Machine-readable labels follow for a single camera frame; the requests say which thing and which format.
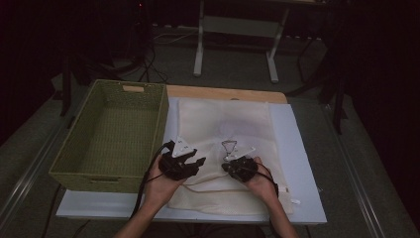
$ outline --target cable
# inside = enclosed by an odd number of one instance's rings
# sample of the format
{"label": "cable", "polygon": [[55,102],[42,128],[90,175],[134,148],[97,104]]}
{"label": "cable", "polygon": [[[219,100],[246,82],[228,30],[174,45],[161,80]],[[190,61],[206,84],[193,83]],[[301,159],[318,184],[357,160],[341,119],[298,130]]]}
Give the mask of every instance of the cable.
{"label": "cable", "polygon": [[143,77],[144,77],[145,75],[147,76],[147,81],[148,81],[148,82],[150,82],[150,79],[149,79],[149,68],[152,66],[152,64],[154,63],[155,58],[156,58],[155,47],[154,47],[154,46],[151,46],[151,50],[152,50],[152,53],[153,53],[152,60],[150,61],[150,63],[149,63],[149,64],[147,64],[147,63],[146,63],[146,60],[147,60],[147,59],[145,59],[145,66],[146,66],[146,69],[145,69],[145,71],[142,73],[142,75],[140,75],[138,82],[142,81],[142,80],[143,80]]}
{"label": "cable", "polygon": [[157,70],[156,68],[155,68],[155,66],[153,65],[153,64],[151,64],[151,69],[155,72],[155,73],[157,73],[157,75],[158,75],[158,77],[160,77],[160,79],[161,79],[161,81],[158,81],[158,82],[156,82],[156,83],[164,83],[164,84],[168,84],[168,76],[167,76],[167,74],[166,73],[164,73],[164,72],[161,72],[161,71],[159,71],[159,70]]}
{"label": "cable", "polygon": [[[169,42],[157,42],[157,41],[155,41],[155,43],[156,43],[156,44],[160,44],[160,45],[167,45],[167,44],[171,44],[171,43],[177,42],[177,41],[179,41],[179,40],[181,40],[181,39],[184,39],[184,38],[187,38],[187,37],[189,37],[189,36],[192,36],[192,35],[194,35],[194,33],[196,33],[196,32],[197,32],[197,31],[194,31],[194,32],[189,33],[189,34],[185,34],[185,35],[183,35],[183,36],[181,36],[181,37],[178,37],[178,38],[176,38],[176,39],[174,39],[174,40],[172,40],[172,41],[169,41]],[[159,36],[155,37],[155,38],[154,38],[154,40],[155,40],[155,39],[157,39],[158,37],[161,37],[161,36],[164,36],[164,35],[168,35],[168,34],[161,34],[161,35],[159,35]]]}
{"label": "cable", "polygon": [[53,199],[52,199],[52,203],[50,205],[49,216],[47,218],[46,225],[44,227],[43,235],[41,236],[43,238],[47,236],[47,231],[49,230],[50,220],[51,220],[51,217],[52,217],[52,214],[53,214],[53,206],[55,205],[55,201],[56,201],[56,198],[58,196],[58,192],[59,192],[60,188],[61,188],[61,184],[59,184],[58,187],[55,190],[55,193],[54,193],[54,196],[53,196]]}
{"label": "cable", "polygon": [[257,163],[257,162],[256,162],[256,164],[259,165],[259,166],[261,166],[261,167],[263,167],[269,173],[269,176],[272,178],[271,171],[265,165],[263,165],[261,163]]}
{"label": "cable", "polygon": [[90,222],[90,220],[87,220],[83,225],[81,225],[75,232],[72,238],[76,238],[86,227],[86,225]]}
{"label": "cable", "polygon": [[149,164],[148,169],[145,172],[145,175],[143,176],[142,182],[140,183],[140,187],[139,187],[139,192],[137,194],[137,200],[136,200],[136,205],[134,206],[133,212],[130,216],[130,219],[133,218],[133,216],[137,213],[137,211],[139,210],[140,204],[142,203],[142,195],[143,195],[143,191],[145,190],[145,185],[146,182],[148,182],[148,178],[149,178],[149,173],[151,172],[152,166],[154,165],[156,159],[158,158],[158,155],[160,154],[160,152],[168,147],[169,143],[164,143],[155,153],[154,158],[152,159],[151,163]]}
{"label": "cable", "polygon": [[183,34],[183,33],[162,33],[160,35],[157,35],[154,37],[154,40],[156,40],[157,38],[163,37],[163,36],[185,36],[185,35],[191,35],[196,33],[197,31],[193,31],[191,33],[187,33],[187,34]]}
{"label": "cable", "polygon": [[163,175],[164,175],[164,173],[162,173],[162,174],[160,174],[160,175],[158,175],[158,176],[156,176],[156,177],[154,177],[154,178],[151,178],[151,179],[147,180],[146,182],[149,182],[149,181],[155,180],[155,179],[157,179],[157,178],[159,178],[159,177],[163,176]]}

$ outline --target white stand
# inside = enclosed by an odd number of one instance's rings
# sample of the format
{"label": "white stand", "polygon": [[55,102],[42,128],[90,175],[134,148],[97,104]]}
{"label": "white stand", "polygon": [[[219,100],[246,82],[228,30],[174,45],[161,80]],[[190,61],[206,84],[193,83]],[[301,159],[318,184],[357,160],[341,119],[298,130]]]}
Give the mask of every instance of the white stand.
{"label": "white stand", "polygon": [[201,76],[203,65],[203,34],[206,32],[217,32],[226,34],[268,37],[273,38],[274,43],[269,52],[266,53],[269,77],[272,83],[278,83],[277,70],[275,68],[274,56],[278,43],[288,16],[289,9],[283,11],[281,22],[255,21],[245,19],[211,17],[204,15],[204,0],[200,2],[200,19],[198,21],[198,46],[195,55],[194,76]]}

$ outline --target metal leg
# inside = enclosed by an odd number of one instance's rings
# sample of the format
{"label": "metal leg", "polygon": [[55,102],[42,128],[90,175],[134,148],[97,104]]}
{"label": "metal leg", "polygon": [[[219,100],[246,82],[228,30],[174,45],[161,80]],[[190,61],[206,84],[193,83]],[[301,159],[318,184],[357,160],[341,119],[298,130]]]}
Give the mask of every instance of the metal leg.
{"label": "metal leg", "polygon": [[203,65],[203,21],[204,21],[204,0],[200,1],[200,19],[198,21],[198,46],[195,54],[194,76],[201,76],[201,67]]}
{"label": "metal leg", "polygon": [[274,56],[275,56],[275,52],[277,51],[278,43],[280,42],[280,39],[281,39],[281,34],[283,32],[288,13],[289,13],[289,9],[286,8],[283,12],[281,23],[278,24],[277,32],[274,37],[274,44],[271,50],[266,53],[266,62],[268,63],[269,77],[272,83],[278,83],[278,76],[277,76],[277,70],[275,69]]}
{"label": "metal leg", "polygon": [[302,73],[302,67],[300,66],[300,59],[303,57],[303,55],[305,54],[306,50],[308,50],[309,46],[315,41],[316,38],[312,38],[309,42],[306,43],[305,48],[303,48],[302,52],[299,54],[299,56],[297,57],[297,70],[299,71],[299,76],[300,76],[300,80],[302,82],[308,82],[308,80],[305,80],[305,78],[303,77],[303,73]]}

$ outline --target white cloth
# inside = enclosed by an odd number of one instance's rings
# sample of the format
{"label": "white cloth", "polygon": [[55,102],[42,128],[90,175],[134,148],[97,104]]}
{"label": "white cloth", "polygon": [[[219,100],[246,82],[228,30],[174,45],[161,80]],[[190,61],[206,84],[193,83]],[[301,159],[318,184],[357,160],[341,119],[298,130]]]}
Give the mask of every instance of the white cloth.
{"label": "white cloth", "polygon": [[262,158],[279,186],[284,210],[292,213],[268,103],[182,98],[178,109],[178,135],[197,149],[196,156],[188,161],[207,159],[197,176],[189,178],[176,191],[169,207],[222,215],[266,213],[264,205],[221,167],[226,156],[222,142],[233,140],[239,147],[256,148],[249,156]]}

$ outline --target person's left hand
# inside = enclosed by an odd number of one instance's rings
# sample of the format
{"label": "person's left hand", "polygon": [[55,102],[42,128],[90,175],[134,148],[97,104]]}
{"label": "person's left hand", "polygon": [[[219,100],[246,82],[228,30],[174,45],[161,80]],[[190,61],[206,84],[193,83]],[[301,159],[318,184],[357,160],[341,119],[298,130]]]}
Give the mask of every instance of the person's left hand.
{"label": "person's left hand", "polygon": [[[152,166],[152,169],[149,174],[149,179],[153,179],[162,174],[162,171],[158,168],[158,163],[161,160],[161,155],[159,155]],[[172,198],[175,191],[181,186],[186,179],[182,180],[172,180],[165,175],[155,178],[146,183],[146,198],[145,205],[158,206],[161,208],[167,204]]]}

